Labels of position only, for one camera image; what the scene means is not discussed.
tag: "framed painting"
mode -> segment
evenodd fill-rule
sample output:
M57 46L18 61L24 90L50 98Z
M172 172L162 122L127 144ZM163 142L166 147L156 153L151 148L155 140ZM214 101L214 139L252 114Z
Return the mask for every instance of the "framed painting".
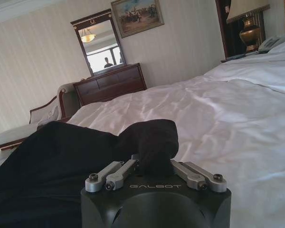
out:
M117 0L112 9L122 38L164 24L159 0Z

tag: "lampshade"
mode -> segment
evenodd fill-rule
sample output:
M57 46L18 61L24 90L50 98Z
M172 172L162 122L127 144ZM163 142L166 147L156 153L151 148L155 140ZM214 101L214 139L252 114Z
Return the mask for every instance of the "lampshade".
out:
M239 20L252 12L269 8L269 0L232 0L227 23Z
M95 39L95 34L91 34L89 29L84 28L82 30L82 34L81 34L81 41L83 43L89 43L91 42L93 39Z

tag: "black fabric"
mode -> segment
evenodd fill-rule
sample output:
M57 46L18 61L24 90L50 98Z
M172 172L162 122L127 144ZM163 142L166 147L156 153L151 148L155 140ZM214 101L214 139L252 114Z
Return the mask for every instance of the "black fabric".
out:
M74 213L65 217L69 224L80 224L80 191L88 174L139 153L142 173L170 175L177 151L170 120L135 123L119 136L51 122L0 166L0 225L35 227L42 220L41 227L57 227L67 213Z

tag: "brass lamp base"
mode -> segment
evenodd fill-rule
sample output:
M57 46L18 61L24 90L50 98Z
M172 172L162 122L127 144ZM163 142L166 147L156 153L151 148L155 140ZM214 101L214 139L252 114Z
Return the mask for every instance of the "brass lamp base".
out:
M246 52L258 49L257 40L261 37L261 28L253 23L252 17L243 19L244 29L240 32L241 40L246 44Z

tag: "wooden mirror frame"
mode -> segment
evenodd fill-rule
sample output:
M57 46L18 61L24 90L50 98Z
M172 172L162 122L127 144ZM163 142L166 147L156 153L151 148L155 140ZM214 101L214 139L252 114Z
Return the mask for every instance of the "wooden mirror frame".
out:
M118 66L118 67L117 66L115 66L115 67L113 66L113 67L110 67L108 69L104 69L104 70L101 70L101 71L98 71L98 72L94 73L92 68L90 67L89 60L87 59L87 56L86 56L85 47L84 47L84 45L83 45L83 43L81 41L81 37L80 37L79 32L78 32L81 29L88 28L88 27L90 27L92 25L96 25L96 24L99 24L99 23L107 21L107 20L110 20L110 22L111 22L112 29L113 29L113 32L114 32L114 35L115 35L115 38L116 38L116 42L117 42L117 45L118 45L118 47L120 49L121 58L123 60L123 65L125 66L125 65L127 65L127 63L126 63L126 60L125 60L125 57L124 57L124 53L123 53L123 49L122 49L122 46L120 44L119 37L118 37L117 31L116 31L116 28L115 28L115 25L114 25L111 9L107 9L107 10L101 11L99 13L96 13L96 14L87 16L85 18L78 19L78 20L74 20L74 21L71 22L72 26L74 27L75 33L77 35L77 38L78 38L80 47L82 49L82 52L84 54L84 57L85 57L85 60L86 60L86 64L87 64L87 66L89 68L91 77L94 77L94 76L96 76L98 74L102 74L102 73L110 71L112 69L116 69L116 68L120 68L121 67L121 66Z

